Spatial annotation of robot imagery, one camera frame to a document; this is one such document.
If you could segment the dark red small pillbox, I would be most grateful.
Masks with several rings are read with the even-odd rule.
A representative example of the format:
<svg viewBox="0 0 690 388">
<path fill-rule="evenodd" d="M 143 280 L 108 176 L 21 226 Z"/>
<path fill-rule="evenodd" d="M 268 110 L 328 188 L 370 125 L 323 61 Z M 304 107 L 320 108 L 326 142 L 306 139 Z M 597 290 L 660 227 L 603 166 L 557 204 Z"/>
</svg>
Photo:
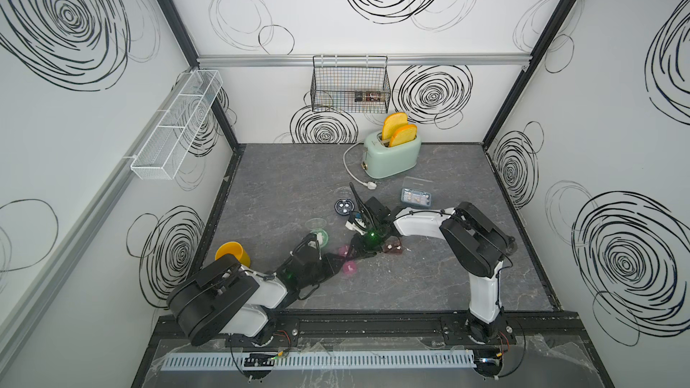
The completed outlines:
<svg viewBox="0 0 690 388">
<path fill-rule="evenodd" d="M 399 240 L 392 238 L 390 241 L 384 243 L 383 252 L 386 254 L 402 254 L 404 248 Z"/>
</svg>

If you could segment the teal rectangular pillbox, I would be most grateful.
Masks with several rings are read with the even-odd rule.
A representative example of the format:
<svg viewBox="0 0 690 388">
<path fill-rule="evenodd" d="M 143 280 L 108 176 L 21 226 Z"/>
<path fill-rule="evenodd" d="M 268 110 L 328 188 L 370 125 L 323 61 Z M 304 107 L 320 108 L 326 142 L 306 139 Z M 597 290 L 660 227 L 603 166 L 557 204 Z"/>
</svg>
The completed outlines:
<svg viewBox="0 0 690 388">
<path fill-rule="evenodd" d="M 430 208 L 434 182 L 422 178 L 405 177 L 402 181 L 400 201 L 416 208 Z"/>
</svg>

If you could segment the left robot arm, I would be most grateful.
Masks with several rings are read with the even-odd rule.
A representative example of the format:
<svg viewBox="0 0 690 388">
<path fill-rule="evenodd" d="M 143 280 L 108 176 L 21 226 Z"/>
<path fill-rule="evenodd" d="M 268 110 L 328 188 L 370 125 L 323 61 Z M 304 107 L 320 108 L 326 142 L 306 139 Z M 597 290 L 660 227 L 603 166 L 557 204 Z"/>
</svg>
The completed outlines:
<svg viewBox="0 0 690 388">
<path fill-rule="evenodd" d="M 272 324 L 276 310 L 309 298 L 345 262 L 341 255 L 321 253 L 310 244 L 300 244 L 272 273 L 254 271 L 224 255 L 177 286 L 166 304 L 193 346 L 219 334 L 256 338 Z"/>
</svg>

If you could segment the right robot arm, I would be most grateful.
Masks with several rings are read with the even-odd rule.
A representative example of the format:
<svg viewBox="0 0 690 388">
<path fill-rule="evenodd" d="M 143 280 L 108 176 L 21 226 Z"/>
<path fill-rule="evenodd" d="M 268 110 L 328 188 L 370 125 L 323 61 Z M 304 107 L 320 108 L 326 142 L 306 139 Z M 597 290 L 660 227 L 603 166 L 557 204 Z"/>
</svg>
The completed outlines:
<svg viewBox="0 0 690 388">
<path fill-rule="evenodd" d="M 487 344 L 500 337 L 501 271 L 517 250 L 514 237 L 467 201 L 454 208 L 403 208 L 393 212 L 376 198 L 363 201 L 356 191 L 352 195 L 355 210 L 346 222 L 354 233 L 347 252 L 349 260 L 382 253 L 386 240 L 393 236 L 445 241 L 469 276 L 471 299 L 466 325 L 471 339 Z"/>
</svg>

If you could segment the dark blue round pillbox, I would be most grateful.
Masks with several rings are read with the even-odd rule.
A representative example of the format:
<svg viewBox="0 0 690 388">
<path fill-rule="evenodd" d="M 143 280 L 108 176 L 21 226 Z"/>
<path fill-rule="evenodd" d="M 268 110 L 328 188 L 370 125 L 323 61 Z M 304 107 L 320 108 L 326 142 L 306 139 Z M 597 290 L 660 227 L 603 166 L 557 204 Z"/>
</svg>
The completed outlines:
<svg viewBox="0 0 690 388">
<path fill-rule="evenodd" d="M 334 192 L 336 201 L 334 211 L 342 217 L 348 217 L 355 209 L 356 204 L 349 187 L 340 187 Z"/>
</svg>

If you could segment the green round pillbox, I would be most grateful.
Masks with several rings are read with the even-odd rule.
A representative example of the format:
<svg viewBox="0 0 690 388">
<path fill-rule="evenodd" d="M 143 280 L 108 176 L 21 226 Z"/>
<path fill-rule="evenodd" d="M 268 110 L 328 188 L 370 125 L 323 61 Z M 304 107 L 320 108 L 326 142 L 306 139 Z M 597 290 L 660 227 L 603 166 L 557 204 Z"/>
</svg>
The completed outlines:
<svg viewBox="0 0 690 388">
<path fill-rule="evenodd" d="M 320 249 L 325 248 L 329 242 L 329 235 L 325 228 L 327 227 L 327 222 L 322 218 L 312 218 L 305 222 L 305 227 L 310 233 L 316 235 L 316 243 Z"/>
</svg>

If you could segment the mint green toaster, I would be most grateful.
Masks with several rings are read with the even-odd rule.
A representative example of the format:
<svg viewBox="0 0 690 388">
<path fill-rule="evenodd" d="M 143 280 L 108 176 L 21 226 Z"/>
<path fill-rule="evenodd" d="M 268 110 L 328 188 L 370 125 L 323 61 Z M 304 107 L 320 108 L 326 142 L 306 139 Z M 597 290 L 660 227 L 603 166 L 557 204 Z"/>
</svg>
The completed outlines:
<svg viewBox="0 0 690 388">
<path fill-rule="evenodd" d="M 373 179 L 384 179 L 413 169 L 417 165 L 422 139 L 388 147 L 381 140 L 381 133 L 368 135 L 363 142 L 364 154 L 361 166 Z"/>
</svg>

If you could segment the yellow mug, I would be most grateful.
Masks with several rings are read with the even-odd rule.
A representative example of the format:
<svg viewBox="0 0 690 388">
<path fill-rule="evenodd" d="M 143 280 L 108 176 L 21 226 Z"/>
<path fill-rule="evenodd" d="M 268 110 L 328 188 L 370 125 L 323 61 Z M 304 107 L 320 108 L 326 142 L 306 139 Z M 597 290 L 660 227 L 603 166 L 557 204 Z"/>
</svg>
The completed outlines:
<svg viewBox="0 0 690 388">
<path fill-rule="evenodd" d="M 244 267 L 251 267 L 251 258 L 242 244 L 238 242 L 226 242 L 222 244 L 215 253 L 215 260 L 219 260 L 226 255 L 234 256 Z"/>
</svg>

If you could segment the front toast slice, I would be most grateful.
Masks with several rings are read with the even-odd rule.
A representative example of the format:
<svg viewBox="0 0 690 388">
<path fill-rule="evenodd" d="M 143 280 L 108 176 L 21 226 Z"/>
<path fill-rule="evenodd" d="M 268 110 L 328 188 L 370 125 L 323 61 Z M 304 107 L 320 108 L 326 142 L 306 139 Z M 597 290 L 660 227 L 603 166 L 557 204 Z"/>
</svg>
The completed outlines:
<svg viewBox="0 0 690 388">
<path fill-rule="evenodd" d="M 414 124 L 406 124 L 397 129 L 389 140 L 388 147 L 398 147 L 412 142 L 417 138 L 418 128 Z"/>
</svg>

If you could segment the toast slice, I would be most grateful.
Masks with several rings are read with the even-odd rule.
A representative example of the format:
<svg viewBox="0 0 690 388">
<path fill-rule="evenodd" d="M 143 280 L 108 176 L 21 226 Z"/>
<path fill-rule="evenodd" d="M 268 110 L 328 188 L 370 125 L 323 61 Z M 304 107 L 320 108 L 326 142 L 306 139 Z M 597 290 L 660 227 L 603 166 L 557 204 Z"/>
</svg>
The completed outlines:
<svg viewBox="0 0 690 388">
<path fill-rule="evenodd" d="M 408 124 L 408 115 L 405 112 L 396 112 L 389 115 L 383 123 L 381 139 L 390 140 L 395 132 Z"/>
<path fill-rule="evenodd" d="M 397 129 L 389 140 L 388 147 L 398 147 L 412 142 L 417 138 L 418 128 L 414 124 L 406 124 Z"/>
</svg>

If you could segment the back toast slice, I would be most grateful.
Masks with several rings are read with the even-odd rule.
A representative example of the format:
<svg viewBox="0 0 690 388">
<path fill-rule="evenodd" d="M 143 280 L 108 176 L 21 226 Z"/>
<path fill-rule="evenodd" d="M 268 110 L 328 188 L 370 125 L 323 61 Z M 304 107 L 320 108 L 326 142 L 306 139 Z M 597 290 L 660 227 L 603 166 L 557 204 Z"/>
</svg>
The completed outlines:
<svg viewBox="0 0 690 388">
<path fill-rule="evenodd" d="M 405 112 L 396 112 L 389 115 L 383 123 L 381 139 L 390 140 L 395 132 L 408 124 L 408 115 Z"/>
</svg>

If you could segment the spice jars in basket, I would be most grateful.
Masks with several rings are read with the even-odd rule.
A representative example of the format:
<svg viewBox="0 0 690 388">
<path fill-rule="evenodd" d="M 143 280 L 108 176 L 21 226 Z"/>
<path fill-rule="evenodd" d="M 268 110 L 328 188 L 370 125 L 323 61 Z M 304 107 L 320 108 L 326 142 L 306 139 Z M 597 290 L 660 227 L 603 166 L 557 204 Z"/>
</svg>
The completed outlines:
<svg viewBox="0 0 690 388">
<path fill-rule="evenodd" d="M 388 92 L 356 91 L 354 93 L 354 102 L 386 103 L 388 101 L 388 98 Z"/>
</svg>

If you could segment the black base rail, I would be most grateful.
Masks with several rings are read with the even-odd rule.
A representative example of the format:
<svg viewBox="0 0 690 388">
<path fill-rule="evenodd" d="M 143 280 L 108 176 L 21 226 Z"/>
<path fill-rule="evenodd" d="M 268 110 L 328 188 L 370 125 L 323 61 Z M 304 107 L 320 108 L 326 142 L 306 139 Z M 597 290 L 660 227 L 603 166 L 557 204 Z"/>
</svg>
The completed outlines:
<svg viewBox="0 0 690 388">
<path fill-rule="evenodd" d="M 422 338 L 446 346 L 514 345 L 528 336 L 578 336 L 587 333 L 574 312 L 508 311 L 499 317 L 492 335 L 481 333 L 467 311 L 340 311 L 285 310 L 274 314 L 254 337 L 216 334 L 220 346 L 296 348 L 310 339 Z"/>
</svg>

